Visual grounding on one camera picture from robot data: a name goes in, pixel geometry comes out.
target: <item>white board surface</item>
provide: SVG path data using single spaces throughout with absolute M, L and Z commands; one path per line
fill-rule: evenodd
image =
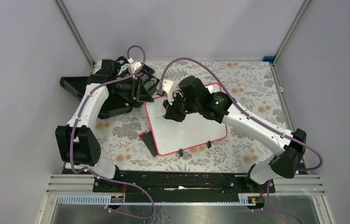
M 217 83 L 209 84 L 211 92 L 221 91 Z M 198 113 L 188 114 L 183 122 L 164 119 L 163 102 L 166 97 L 159 97 L 152 103 L 146 103 L 145 108 L 159 155 L 178 152 L 216 141 L 227 136 L 227 126 L 213 120 L 207 120 Z

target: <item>glass panel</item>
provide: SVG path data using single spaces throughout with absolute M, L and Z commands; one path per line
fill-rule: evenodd
M 319 223 L 315 207 L 309 196 L 272 196 L 272 202 L 277 209 L 296 215 L 303 223 Z M 121 211 L 134 215 L 148 216 L 150 206 L 121 206 Z M 108 224 L 108 223 L 160 223 L 160 224 L 283 224 L 284 222 L 272 211 L 242 212 L 249 210 L 245 206 L 156 206 L 157 214 L 149 220 L 109 213 L 98 205 L 59 204 L 56 209 L 53 224 Z M 287 216 L 292 223 L 298 223 Z

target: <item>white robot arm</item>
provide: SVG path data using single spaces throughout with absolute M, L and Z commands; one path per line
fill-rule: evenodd
M 284 136 L 293 136 L 305 141 L 304 131 L 298 129 L 293 133 L 289 129 L 278 127 L 249 112 L 238 103 L 239 107 L 248 111 L 248 115 L 243 114 L 225 93 L 210 93 L 201 80 L 194 76 L 183 79 L 179 83 L 179 88 L 180 90 L 176 90 L 172 81 L 163 82 L 163 91 L 167 94 L 167 100 L 163 103 L 166 108 L 165 119 L 182 122 L 187 114 L 197 112 L 206 119 L 240 129 L 273 152 L 270 158 L 253 165 L 247 177 L 257 184 L 264 184 L 279 175 L 285 178 L 294 177 L 305 148 Z M 259 123 L 280 131 L 282 135 L 268 130 Z
M 110 69 L 106 70 L 112 73 L 117 73 L 116 61 L 108 62 L 107 66 Z M 142 66 L 139 61 L 134 61 L 132 58 L 128 59 L 128 63 L 123 65 L 128 68 L 129 74 L 134 74 L 138 68 Z M 95 173 L 113 178 L 116 167 L 105 157 L 101 156 L 101 146 L 94 135 L 95 125 L 99 111 L 102 105 L 111 94 L 108 87 L 104 85 L 110 82 L 112 75 L 93 74 L 87 79 L 87 85 L 84 96 L 72 118 L 68 121 L 66 126 L 58 126 L 56 129 L 56 139 L 60 151 L 61 159 L 66 162 L 66 168 L 70 168 L 70 158 L 73 158 L 77 168 L 88 168 L 95 171 Z M 137 77 L 132 75 L 131 79 L 124 82 L 135 81 Z M 134 92 L 140 93 L 139 85 L 129 84 L 130 89 L 136 88 Z M 72 155 L 70 153 L 70 146 L 72 145 Z

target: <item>white wall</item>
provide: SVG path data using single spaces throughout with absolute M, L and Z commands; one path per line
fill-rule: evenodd
M 133 44 L 151 60 L 261 60 L 275 55 L 302 2 L 64 0 L 96 60 L 124 55 Z
M 297 127 L 324 157 L 334 219 L 350 224 L 350 0 L 313 1 L 277 66 Z
M 53 0 L 0 1 L 0 224 L 35 221 L 77 107 L 59 79 L 88 68 Z

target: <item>floral tablecloth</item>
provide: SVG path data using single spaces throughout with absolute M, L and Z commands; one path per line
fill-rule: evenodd
M 169 61 L 147 61 L 161 76 Z M 286 127 L 278 93 L 269 63 L 266 62 L 203 62 L 220 78 L 232 96 L 248 110 L 280 127 Z M 203 68 L 193 62 L 180 61 L 167 72 L 166 79 L 178 83 L 193 75 L 204 84 L 216 82 Z M 97 120 L 95 135 L 101 145 L 101 156 L 123 170 L 157 170 L 190 172 L 246 173 L 250 166 L 271 155 L 260 142 L 242 131 L 228 127 L 225 139 L 211 148 L 199 146 L 178 153 L 153 157 L 138 134 L 149 130 L 144 106 L 131 113 L 106 120 Z

